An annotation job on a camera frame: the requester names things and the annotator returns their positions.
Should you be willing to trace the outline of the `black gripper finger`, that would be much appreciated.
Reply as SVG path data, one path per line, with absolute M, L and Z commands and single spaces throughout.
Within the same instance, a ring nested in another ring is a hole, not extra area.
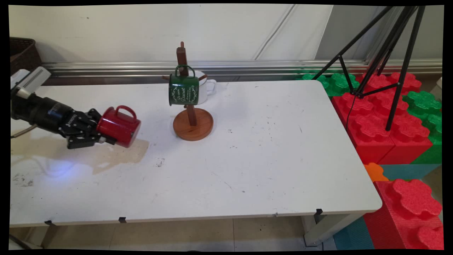
M 88 112 L 86 112 L 86 115 L 91 121 L 94 121 L 96 123 L 98 123 L 100 121 L 100 119 L 102 118 L 102 115 L 94 108 L 92 108 Z
M 84 147 L 92 147 L 95 143 L 104 143 L 107 142 L 109 144 L 115 145 L 116 139 L 109 136 L 104 135 L 95 135 L 89 137 L 75 137 L 70 136 L 67 138 L 67 149 L 78 149 Z

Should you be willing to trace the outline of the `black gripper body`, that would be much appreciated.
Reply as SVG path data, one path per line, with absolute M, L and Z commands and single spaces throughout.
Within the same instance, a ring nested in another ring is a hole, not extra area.
M 35 93 L 27 99 L 13 96 L 11 118 L 23 120 L 31 126 L 59 134 L 67 140 L 70 136 L 89 137 L 102 135 L 97 131 L 98 123 L 91 121 L 86 112 L 76 111 L 70 106 Z

